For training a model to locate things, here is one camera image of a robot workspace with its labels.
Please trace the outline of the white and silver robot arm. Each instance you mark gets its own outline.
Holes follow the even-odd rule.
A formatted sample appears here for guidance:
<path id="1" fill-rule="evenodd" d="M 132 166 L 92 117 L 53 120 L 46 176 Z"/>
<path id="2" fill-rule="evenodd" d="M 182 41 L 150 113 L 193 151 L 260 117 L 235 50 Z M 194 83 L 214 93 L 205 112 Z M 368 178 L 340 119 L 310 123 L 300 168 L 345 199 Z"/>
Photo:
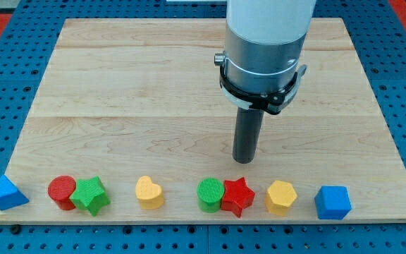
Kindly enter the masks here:
<path id="1" fill-rule="evenodd" d="M 252 94 L 282 90 L 294 76 L 316 0 L 228 0 L 221 76 Z"/>

